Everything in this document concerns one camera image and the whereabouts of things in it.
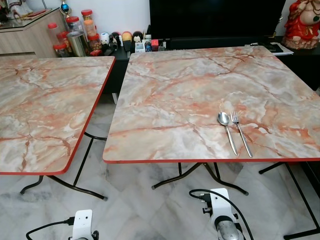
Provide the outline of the silver metal fork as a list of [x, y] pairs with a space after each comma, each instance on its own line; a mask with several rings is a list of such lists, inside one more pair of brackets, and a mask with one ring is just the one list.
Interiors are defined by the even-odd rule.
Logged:
[[236, 125], [237, 129], [238, 129], [238, 132], [240, 133], [240, 137], [242, 139], [242, 142], [244, 144], [244, 147], [247, 151], [247, 155], [250, 157], [250, 158], [253, 158], [253, 153], [251, 151], [251, 148], [249, 147], [249, 144], [246, 140], [246, 137], [242, 131], [242, 128], [240, 127], [240, 121], [239, 121], [239, 116], [238, 116], [238, 113], [234, 110], [233, 112], [231, 112], [231, 121]]

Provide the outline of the tall red lid snack jar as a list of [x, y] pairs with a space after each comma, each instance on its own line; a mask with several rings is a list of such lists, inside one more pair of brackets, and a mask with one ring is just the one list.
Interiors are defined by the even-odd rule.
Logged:
[[93, 18], [93, 11], [91, 9], [85, 9], [81, 11], [83, 18], [84, 31], [89, 40], [90, 37], [98, 34], [98, 28], [95, 25], [95, 21]]

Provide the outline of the small dark brown figurine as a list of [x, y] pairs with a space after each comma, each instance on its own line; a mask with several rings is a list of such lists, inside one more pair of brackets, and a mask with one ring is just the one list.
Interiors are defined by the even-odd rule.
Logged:
[[142, 43], [143, 39], [144, 39], [144, 34], [141, 31], [137, 30], [137, 31], [133, 32], [132, 41], [134, 42], [134, 45]]

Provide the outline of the red lid plastic jar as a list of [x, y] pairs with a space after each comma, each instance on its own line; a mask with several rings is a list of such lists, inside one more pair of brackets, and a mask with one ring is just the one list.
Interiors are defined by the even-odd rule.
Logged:
[[65, 18], [69, 32], [84, 32], [83, 23], [77, 16], [69, 16]]
[[58, 34], [61, 32], [60, 27], [55, 22], [50, 22], [47, 25], [49, 38], [53, 46], [60, 45], [61, 41], [58, 39]]
[[55, 36], [58, 39], [58, 41], [65, 44], [65, 48], [67, 49], [67, 51], [71, 52], [72, 49], [71, 49], [69, 40], [67, 38], [67, 34], [69, 34], [69, 32], [64, 30], [64, 31], [57, 33]]
[[99, 34], [93, 34], [89, 35], [87, 37], [88, 44], [90, 47], [90, 55], [92, 57], [98, 57], [102, 55], [102, 43], [100, 41], [100, 36]]
[[59, 58], [71, 57], [70, 52], [67, 50], [66, 43], [60, 43], [58, 45], [53, 45], [53, 50], [55, 51], [55, 54]]

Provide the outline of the silver metal spoon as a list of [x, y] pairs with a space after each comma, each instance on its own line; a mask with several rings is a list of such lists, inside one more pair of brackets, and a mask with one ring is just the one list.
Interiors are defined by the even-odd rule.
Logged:
[[217, 121], [222, 125], [224, 126], [225, 130], [226, 130], [226, 134], [227, 134], [227, 137], [228, 137], [228, 141], [230, 142], [230, 146], [231, 146], [231, 150], [233, 151], [233, 153], [238, 156], [239, 153], [237, 151], [237, 148], [234, 144], [234, 140], [233, 140], [233, 137], [231, 135], [231, 132], [229, 130], [229, 124], [230, 124], [230, 118], [229, 118], [229, 115], [226, 114], [226, 112], [220, 112], [218, 115], [217, 115]]

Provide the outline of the small white figurine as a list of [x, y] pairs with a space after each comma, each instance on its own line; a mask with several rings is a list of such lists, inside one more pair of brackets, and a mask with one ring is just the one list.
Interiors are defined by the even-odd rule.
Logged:
[[99, 34], [99, 39], [103, 46], [108, 46], [111, 43], [111, 34], [107, 32], [101, 32], [101, 34]]

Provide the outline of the small yellow figurine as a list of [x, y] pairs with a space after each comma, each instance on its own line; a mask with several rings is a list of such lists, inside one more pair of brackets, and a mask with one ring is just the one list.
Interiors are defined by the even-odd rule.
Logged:
[[122, 45], [125, 51], [130, 52], [131, 51], [131, 44], [133, 42], [133, 35], [131, 32], [126, 30], [125, 32], [122, 33], [121, 35], [122, 39]]

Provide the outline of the red laughing Buddha statue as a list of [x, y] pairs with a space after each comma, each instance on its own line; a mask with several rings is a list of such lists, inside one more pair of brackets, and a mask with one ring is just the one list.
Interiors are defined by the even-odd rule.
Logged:
[[297, 0], [289, 7], [282, 45], [290, 50], [313, 50], [319, 45], [320, 0]]

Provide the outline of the blue ball ornament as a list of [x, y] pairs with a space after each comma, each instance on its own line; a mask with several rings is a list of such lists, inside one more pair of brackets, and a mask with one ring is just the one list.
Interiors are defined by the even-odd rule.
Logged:
[[72, 10], [70, 6], [66, 3], [66, 0], [61, 0], [60, 11], [66, 18], [69, 18], [71, 16]]

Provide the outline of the shiny steel canister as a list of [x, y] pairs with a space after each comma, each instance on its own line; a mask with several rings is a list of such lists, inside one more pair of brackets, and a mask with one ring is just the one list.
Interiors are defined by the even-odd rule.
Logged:
[[71, 50], [76, 57], [89, 57], [90, 47], [84, 32], [75, 30], [66, 35]]

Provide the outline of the white porcelain statue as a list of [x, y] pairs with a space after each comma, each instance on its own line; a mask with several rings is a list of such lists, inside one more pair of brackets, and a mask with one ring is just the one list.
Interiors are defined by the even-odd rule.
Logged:
[[2, 0], [3, 7], [7, 9], [7, 16], [12, 19], [26, 18], [34, 13], [26, 4], [26, 0]]

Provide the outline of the black flat screen television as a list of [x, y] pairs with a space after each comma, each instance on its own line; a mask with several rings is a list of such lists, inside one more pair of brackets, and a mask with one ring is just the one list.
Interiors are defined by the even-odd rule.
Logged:
[[272, 35], [286, 0], [149, 0], [156, 39]]

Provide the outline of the small black figurine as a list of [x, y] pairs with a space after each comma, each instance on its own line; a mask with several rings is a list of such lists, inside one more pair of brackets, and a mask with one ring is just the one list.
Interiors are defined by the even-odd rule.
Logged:
[[112, 34], [110, 34], [110, 43], [115, 45], [117, 48], [123, 46], [121, 34], [117, 31], [112, 32]]

